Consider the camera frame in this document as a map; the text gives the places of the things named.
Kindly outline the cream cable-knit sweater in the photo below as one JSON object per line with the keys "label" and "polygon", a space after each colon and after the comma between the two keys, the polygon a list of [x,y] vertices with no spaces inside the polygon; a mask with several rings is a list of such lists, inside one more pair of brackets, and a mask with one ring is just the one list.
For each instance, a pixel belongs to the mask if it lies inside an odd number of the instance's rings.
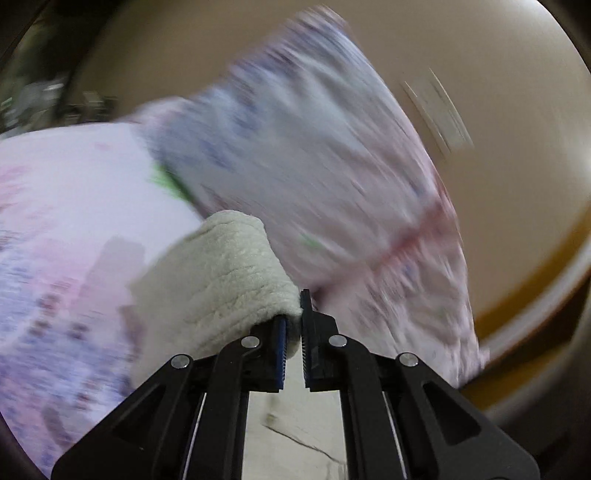
{"label": "cream cable-knit sweater", "polygon": [[133,385],[167,359],[215,355],[257,324],[287,317],[287,357],[300,344],[300,290],[259,218],[220,211],[174,244],[129,286],[141,323]]}

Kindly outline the floral pink bed sheet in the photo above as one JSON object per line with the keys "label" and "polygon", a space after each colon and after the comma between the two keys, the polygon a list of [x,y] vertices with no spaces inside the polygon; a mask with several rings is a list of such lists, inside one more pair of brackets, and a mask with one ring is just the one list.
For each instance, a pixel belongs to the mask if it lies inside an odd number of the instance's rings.
{"label": "floral pink bed sheet", "polygon": [[130,393],[130,284],[199,223],[132,124],[2,141],[1,413],[42,473]]}

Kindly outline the pink floral left pillow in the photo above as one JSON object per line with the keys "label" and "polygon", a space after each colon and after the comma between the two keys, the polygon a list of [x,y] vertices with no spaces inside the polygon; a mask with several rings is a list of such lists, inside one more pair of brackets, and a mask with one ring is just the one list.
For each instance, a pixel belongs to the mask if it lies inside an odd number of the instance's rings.
{"label": "pink floral left pillow", "polygon": [[284,270],[346,335],[414,352],[454,386],[487,363],[452,201],[341,17],[298,14],[221,81],[146,116],[151,155],[199,213],[263,221]]}

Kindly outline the wooden bed frame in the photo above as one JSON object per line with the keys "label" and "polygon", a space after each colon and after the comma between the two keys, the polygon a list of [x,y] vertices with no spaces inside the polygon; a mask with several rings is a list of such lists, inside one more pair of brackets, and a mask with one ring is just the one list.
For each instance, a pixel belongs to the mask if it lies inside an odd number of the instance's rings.
{"label": "wooden bed frame", "polygon": [[499,424],[536,403],[585,343],[590,324],[590,220],[514,294],[476,322],[490,361],[461,389]]}

